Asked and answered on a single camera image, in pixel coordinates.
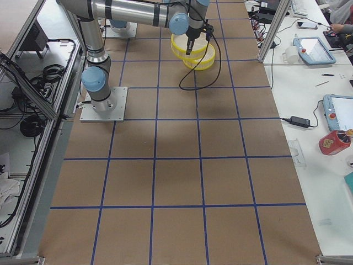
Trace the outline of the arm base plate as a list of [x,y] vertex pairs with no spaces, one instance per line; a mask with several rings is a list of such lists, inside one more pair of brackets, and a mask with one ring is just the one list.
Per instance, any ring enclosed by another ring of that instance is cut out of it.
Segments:
[[87,93],[82,105],[80,121],[82,122],[123,122],[126,109],[127,87],[110,87],[110,97],[102,102],[92,101]]
[[136,37],[137,23],[128,22],[124,28],[116,28],[107,24],[104,26],[102,37],[107,39],[133,39]]

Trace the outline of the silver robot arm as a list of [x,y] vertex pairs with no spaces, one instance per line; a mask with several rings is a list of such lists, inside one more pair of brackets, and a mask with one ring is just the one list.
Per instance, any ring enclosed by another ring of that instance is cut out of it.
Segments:
[[205,16],[209,1],[61,1],[64,9],[79,21],[87,50],[88,68],[81,80],[97,113],[113,110],[117,98],[108,85],[111,59],[105,51],[98,19],[117,20],[168,28],[174,35],[188,37],[186,54],[206,28]]

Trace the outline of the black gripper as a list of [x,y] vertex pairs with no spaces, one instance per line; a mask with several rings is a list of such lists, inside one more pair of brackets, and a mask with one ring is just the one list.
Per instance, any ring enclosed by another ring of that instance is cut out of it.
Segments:
[[187,41],[187,47],[186,47],[186,55],[191,55],[193,46],[194,46],[194,40],[198,39],[200,37],[201,32],[203,31],[203,27],[200,28],[193,28],[191,26],[188,27],[188,30],[186,32],[186,36],[188,37]]

